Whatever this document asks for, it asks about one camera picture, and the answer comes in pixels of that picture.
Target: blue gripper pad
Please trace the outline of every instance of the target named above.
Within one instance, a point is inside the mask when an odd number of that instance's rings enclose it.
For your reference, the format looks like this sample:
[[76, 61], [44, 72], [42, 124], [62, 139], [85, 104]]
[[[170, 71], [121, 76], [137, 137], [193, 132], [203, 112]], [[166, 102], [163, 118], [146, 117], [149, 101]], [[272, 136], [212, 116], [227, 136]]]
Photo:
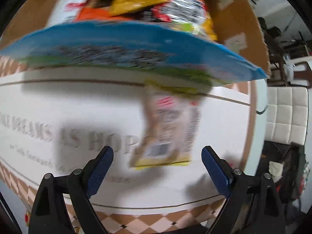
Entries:
[[202, 162], [213, 180], [213, 184], [216, 186], [219, 194], [229, 198], [230, 190], [228, 186], [230, 182], [217, 161], [220, 161], [220, 158], [210, 146], [202, 149]]
[[113, 149], [111, 147], [108, 147], [106, 151], [102, 150], [97, 158], [100, 159], [95, 159], [99, 161], [97, 161], [97, 166], [91, 173], [87, 182], [87, 191], [85, 194], [88, 199], [90, 199], [92, 195], [95, 195], [99, 190], [99, 187], [101, 186], [103, 179], [113, 162]]

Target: brown checkered pattern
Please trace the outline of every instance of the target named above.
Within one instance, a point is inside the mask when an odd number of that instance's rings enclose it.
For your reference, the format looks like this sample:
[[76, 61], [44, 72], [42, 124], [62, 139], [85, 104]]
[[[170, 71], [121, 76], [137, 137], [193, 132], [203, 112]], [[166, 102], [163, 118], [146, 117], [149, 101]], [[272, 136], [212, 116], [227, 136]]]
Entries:
[[[32, 207], [37, 190], [17, 178], [0, 162], [0, 179], [15, 192], [19, 198]], [[96, 214], [103, 226], [116, 234], [153, 234], [189, 227], [210, 218], [214, 218], [215, 207], [222, 202], [214, 202], [188, 210], [168, 214], [152, 215], [120, 215], [97, 211]], [[68, 215], [73, 227], [79, 231], [79, 221], [72, 205], [66, 204]]]
[[[30, 70], [37, 70], [37, 69], [43, 69], [44, 67], [29, 67], [28, 64], [25, 62], [18, 62], [15, 61], [14, 59], [0, 55], [0, 77], [4, 77], [7, 75], [15, 74], [15, 73], [20, 73], [23, 71], [30, 71]], [[224, 85], [223, 87], [239, 91], [241, 93], [247, 94], [248, 95], [248, 82], [240, 82], [240, 83], [232, 83], [232, 84], [227, 84]]]

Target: white snack package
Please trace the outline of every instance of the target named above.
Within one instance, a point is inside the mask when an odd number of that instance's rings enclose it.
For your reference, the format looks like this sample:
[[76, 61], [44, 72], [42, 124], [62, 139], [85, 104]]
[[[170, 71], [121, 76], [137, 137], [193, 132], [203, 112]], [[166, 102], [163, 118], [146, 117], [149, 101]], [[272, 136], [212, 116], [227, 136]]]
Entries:
[[87, 0], [58, 0], [46, 23], [46, 27], [73, 22]]
[[138, 169], [188, 165], [200, 119], [201, 97], [191, 93], [190, 88], [163, 87], [152, 82], [147, 83], [146, 90], [146, 133], [132, 165]]

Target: cardboard flap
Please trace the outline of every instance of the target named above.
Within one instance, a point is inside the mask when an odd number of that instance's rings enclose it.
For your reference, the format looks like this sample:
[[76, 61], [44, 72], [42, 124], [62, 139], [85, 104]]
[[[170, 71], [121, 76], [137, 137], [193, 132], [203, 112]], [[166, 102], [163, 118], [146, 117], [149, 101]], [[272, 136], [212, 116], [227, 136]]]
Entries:
[[247, 0], [206, 0], [219, 43], [268, 71], [269, 57], [258, 19]]

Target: blue package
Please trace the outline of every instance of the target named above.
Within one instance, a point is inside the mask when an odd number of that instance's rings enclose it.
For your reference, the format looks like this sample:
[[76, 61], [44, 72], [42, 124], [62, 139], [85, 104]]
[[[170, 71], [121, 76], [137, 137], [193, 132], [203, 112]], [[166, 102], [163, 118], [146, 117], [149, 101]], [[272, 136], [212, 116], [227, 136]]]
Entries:
[[0, 55], [30, 66], [118, 67], [213, 86], [266, 78], [261, 68], [221, 44], [136, 21], [56, 25], [26, 35]]

